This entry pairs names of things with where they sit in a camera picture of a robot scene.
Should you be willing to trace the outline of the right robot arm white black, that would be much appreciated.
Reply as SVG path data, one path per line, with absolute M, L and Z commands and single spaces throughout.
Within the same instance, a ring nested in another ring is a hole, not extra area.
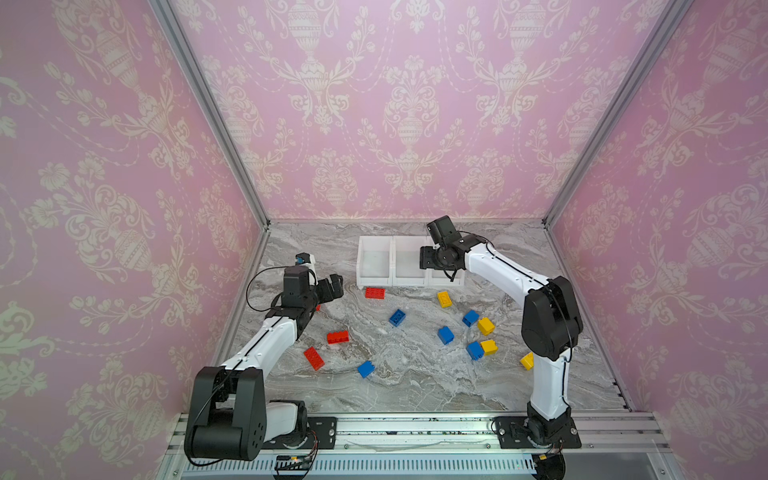
M 567 396 L 573 348 L 583 331 L 571 282 L 536 273 L 498 252 L 482 236 L 457 230 L 442 217 L 427 225 L 433 241 L 420 250 L 422 270 L 441 271 L 449 279 L 460 270 L 499 288 L 522 307 L 521 335 L 533 354 L 534 387 L 529 416 L 560 420 L 570 413 Z

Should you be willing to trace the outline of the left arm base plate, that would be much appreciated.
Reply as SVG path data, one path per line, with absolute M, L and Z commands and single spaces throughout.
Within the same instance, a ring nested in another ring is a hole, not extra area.
M 333 450 L 336 445 L 338 418 L 335 416 L 310 416 L 304 436 L 290 434 L 265 441 L 267 450 L 310 450 L 317 446 L 319 450 Z

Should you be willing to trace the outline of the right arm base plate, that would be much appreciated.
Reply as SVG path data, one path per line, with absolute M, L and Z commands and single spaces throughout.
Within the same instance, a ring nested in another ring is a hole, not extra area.
M 500 447 L 505 450 L 540 449 L 557 452 L 582 447 L 575 423 L 567 414 L 554 420 L 497 416 L 491 420 L 490 428 Z

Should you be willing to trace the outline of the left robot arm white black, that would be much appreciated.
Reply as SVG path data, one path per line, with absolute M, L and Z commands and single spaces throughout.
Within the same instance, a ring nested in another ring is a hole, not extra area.
M 196 467 L 251 461 L 265 446 L 298 448 L 312 437 L 305 403 L 268 401 L 265 381 L 317 307 L 343 297 L 344 279 L 339 274 L 320 279 L 311 263 L 282 270 L 282 291 L 263 310 L 258 332 L 228 360 L 202 368 L 194 379 L 184 453 Z

